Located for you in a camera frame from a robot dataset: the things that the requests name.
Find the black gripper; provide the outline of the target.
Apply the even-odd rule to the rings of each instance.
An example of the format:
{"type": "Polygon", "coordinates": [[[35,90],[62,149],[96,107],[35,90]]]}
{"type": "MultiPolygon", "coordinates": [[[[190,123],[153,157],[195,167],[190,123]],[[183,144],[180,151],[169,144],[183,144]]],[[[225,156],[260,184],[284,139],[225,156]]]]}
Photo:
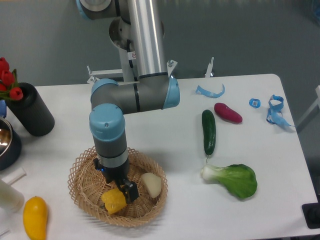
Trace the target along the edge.
{"type": "Polygon", "coordinates": [[[106,167],[96,157],[93,159],[93,164],[95,169],[102,173],[107,184],[115,182],[118,189],[123,193],[127,204],[133,203],[139,197],[137,184],[134,181],[130,181],[127,177],[130,170],[129,159],[120,166],[106,167]]]}

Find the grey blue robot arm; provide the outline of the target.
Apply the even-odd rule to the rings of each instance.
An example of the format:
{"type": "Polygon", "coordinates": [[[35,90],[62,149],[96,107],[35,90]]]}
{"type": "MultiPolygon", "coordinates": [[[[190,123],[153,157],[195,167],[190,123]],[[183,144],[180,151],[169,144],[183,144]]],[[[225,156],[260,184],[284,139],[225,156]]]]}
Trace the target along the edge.
{"type": "Polygon", "coordinates": [[[79,12],[88,19],[113,18],[114,44],[135,52],[127,84],[104,78],[91,89],[89,128],[98,158],[95,168],[107,183],[114,182],[127,203],[139,197],[137,184],[127,177],[126,114],[176,107],[180,103],[178,81],[168,74],[163,49],[164,29],[155,0],[79,0],[79,12]]]}

